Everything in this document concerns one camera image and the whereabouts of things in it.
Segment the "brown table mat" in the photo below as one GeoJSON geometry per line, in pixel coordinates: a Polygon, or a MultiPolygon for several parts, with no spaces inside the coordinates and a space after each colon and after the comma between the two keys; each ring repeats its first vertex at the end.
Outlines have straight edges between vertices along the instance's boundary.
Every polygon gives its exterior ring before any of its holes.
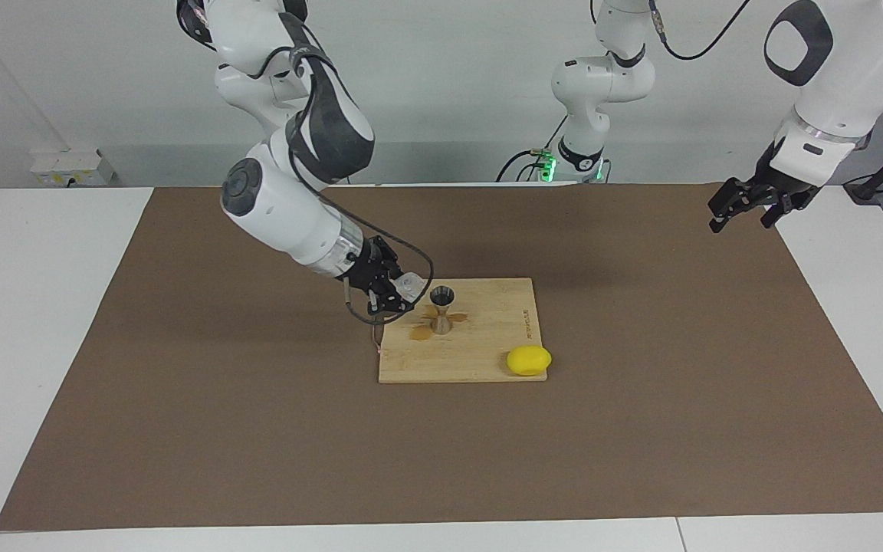
{"type": "Polygon", "coordinates": [[[439,276],[535,282],[547,383],[390,386],[339,282],[158,189],[0,531],[883,511],[882,412],[713,191],[334,191],[439,276]]]}

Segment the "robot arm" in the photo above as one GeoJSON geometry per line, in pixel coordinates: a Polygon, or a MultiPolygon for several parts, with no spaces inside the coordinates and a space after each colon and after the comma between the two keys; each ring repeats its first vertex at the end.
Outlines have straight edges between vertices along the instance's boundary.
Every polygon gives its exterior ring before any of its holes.
{"type": "Polygon", "coordinates": [[[656,72],[645,56],[652,28],[648,0],[604,0],[595,33],[606,55],[568,60],[554,70],[554,97],[567,109],[561,140],[554,144],[557,179],[600,178],[609,135],[604,104],[647,97],[656,72]]]}
{"type": "Polygon", "coordinates": [[[362,290],[369,314],[410,311],[424,281],[402,273],[385,240],[365,240],[320,200],[369,164],[374,133],[304,24],[305,2],[178,0],[176,14],[186,34],[224,58],[218,92],[265,133],[224,182],[227,216],[299,265],[362,290]]]}
{"type": "Polygon", "coordinates": [[[760,205],[770,206],[765,228],[805,209],[883,113],[883,0],[798,0],[776,18],[765,44],[770,69],[802,90],[754,176],[728,179],[708,203],[715,233],[760,205]],[[792,25],[806,43],[794,69],[768,52],[781,25],[792,25]]]}

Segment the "lemon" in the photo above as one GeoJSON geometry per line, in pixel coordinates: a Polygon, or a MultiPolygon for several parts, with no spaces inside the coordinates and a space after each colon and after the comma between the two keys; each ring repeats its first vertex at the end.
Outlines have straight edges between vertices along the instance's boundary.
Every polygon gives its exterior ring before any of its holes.
{"type": "Polygon", "coordinates": [[[525,345],[511,350],[506,366],[512,373],[523,376],[540,375],[550,366],[550,351],[537,345],[525,345]]]}

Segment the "white wall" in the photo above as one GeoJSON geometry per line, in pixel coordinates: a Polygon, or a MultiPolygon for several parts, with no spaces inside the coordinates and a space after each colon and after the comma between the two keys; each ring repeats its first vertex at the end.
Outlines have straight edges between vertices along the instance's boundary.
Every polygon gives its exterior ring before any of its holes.
{"type": "MultiPolygon", "coordinates": [[[[694,62],[670,58],[651,38],[655,92],[610,111],[613,181],[750,175],[796,98],[761,59],[768,25],[788,3],[751,3],[694,62]]],[[[259,137],[252,119],[216,97],[218,59],[182,34],[172,7],[0,0],[0,60],[18,89],[65,143],[101,148],[127,185],[216,184],[259,137]]],[[[693,52],[735,5],[660,7],[670,41],[693,52]]],[[[581,0],[316,0],[310,9],[311,27],[378,133],[374,165],[357,182],[493,179],[509,155],[542,146],[560,119],[554,64],[602,51],[581,0]]],[[[10,116],[22,109],[2,95],[0,186],[28,185],[25,151],[42,148],[49,132],[10,116]]],[[[872,149],[837,178],[882,162],[883,120],[872,149]]]]}

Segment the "metal jigger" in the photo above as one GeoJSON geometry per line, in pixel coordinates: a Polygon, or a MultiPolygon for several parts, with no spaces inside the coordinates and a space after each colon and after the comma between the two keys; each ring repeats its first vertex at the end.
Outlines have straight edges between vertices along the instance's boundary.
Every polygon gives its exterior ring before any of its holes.
{"type": "Polygon", "coordinates": [[[451,287],[438,286],[432,290],[432,303],[438,310],[438,317],[432,319],[432,332],[437,335],[446,335],[451,332],[451,320],[448,319],[448,307],[455,301],[455,292],[451,287]]]}

